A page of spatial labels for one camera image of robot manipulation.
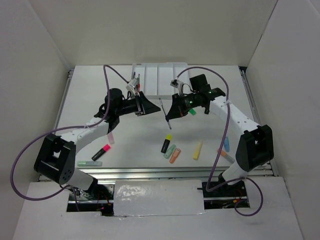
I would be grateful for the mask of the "green gel pen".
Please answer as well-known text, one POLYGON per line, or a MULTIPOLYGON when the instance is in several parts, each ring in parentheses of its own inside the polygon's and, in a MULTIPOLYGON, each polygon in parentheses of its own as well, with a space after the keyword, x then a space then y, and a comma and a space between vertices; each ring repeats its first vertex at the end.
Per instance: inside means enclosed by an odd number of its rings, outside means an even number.
POLYGON ((163 101, 162 101, 162 99, 161 99, 160 97, 159 97, 159 103, 160 103, 160 105, 161 105, 161 108, 162 108, 162 111, 163 111, 163 113, 164 113, 164 117, 165 117, 165 120, 166 120, 166 122, 167 122, 167 124, 168 124, 168 127, 169 127, 170 130, 172 130, 172 126, 171 126, 171 124, 170 124, 170 121, 169 121, 168 118, 167 118, 167 114, 166 114, 166 111, 165 111, 165 108, 164 108, 163 101))

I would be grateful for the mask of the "black yellow-capped highlighter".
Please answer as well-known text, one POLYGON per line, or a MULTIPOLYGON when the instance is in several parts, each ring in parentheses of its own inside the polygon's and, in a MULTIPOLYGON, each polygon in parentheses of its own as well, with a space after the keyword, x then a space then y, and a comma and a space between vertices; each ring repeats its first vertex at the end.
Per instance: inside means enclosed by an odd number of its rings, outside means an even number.
POLYGON ((168 134, 166 137, 165 137, 165 140, 163 142, 163 145, 162 145, 162 148, 161 148, 161 153, 165 154, 167 152, 167 149, 170 145, 170 142, 172 140, 172 135, 171 134, 168 134))

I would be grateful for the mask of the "red gel pen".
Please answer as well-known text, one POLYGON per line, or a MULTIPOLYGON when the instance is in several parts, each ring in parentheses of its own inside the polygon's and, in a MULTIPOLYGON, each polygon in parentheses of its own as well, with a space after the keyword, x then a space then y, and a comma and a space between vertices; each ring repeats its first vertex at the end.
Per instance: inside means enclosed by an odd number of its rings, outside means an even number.
POLYGON ((140 91, 140 74, 138 74, 137 76, 137 85, 136 85, 136 88, 137 88, 137 92, 140 91))

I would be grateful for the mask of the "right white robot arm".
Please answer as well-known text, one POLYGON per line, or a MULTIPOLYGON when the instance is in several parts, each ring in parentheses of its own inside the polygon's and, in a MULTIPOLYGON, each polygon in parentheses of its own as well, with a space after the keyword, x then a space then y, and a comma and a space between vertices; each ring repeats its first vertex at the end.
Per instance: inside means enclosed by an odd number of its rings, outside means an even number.
POLYGON ((227 123, 238 143, 234 163, 218 177, 218 190, 223 196, 230 196, 236 189, 236 183, 274 158, 272 129, 248 118, 220 88, 211 88, 204 74, 192 77, 190 83, 191 92, 183 93, 183 82, 178 79, 171 81, 170 85, 178 92, 172 95, 172 104, 165 118, 168 121, 182 118, 191 109, 202 107, 206 115, 213 113, 227 123))

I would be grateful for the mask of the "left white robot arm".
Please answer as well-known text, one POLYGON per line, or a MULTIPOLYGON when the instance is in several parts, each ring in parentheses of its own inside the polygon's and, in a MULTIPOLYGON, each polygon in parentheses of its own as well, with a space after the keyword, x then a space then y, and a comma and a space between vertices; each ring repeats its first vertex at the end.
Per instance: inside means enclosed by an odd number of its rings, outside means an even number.
POLYGON ((59 185, 70 185, 80 189, 88 200, 97 197, 103 186, 98 180, 75 166, 76 155, 93 141, 111 133, 127 114, 144 116, 161 109, 150 102, 143 92, 125 99, 118 88, 112 88, 104 104, 85 127, 76 128, 62 135, 48 134, 41 145, 34 163, 34 170, 59 185))

